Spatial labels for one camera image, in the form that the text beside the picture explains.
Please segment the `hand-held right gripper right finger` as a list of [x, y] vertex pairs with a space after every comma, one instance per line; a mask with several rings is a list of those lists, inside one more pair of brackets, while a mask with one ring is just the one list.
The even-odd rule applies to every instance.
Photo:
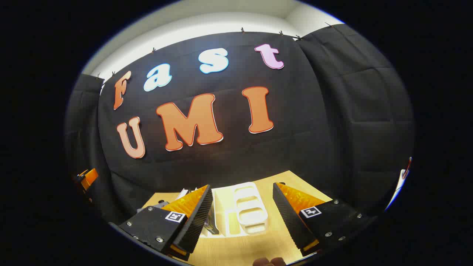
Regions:
[[340, 199], [324, 201], [283, 183], [273, 184], [273, 200], [303, 256], [336, 249], [374, 221]]

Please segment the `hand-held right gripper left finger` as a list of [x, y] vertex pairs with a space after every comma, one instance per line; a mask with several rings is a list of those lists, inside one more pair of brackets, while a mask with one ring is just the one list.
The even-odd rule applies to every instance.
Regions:
[[212, 203], [211, 186], [205, 185], [162, 207], [144, 207], [118, 227], [125, 236], [153, 251], [187, 261]]

